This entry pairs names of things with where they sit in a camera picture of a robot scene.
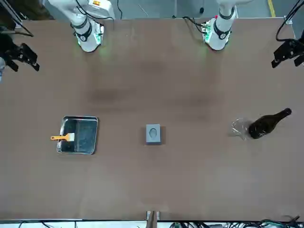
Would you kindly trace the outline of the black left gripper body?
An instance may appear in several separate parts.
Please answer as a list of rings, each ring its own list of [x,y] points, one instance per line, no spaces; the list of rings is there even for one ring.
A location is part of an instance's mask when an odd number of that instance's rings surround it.
[[[287,42],[289,45],[288,48],[288,58],[301,57],[304,55],[304,39],[299,38],[293,41]]]

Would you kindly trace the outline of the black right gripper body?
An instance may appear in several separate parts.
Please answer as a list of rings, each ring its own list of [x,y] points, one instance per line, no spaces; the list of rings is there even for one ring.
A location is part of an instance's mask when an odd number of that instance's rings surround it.
[[[5,66],[7,64],[7,60],[16,60],[21,62],[20,50],[21,50],[21,43],[14,42],[14,36],[11,34],[0,34],[0,65]]]

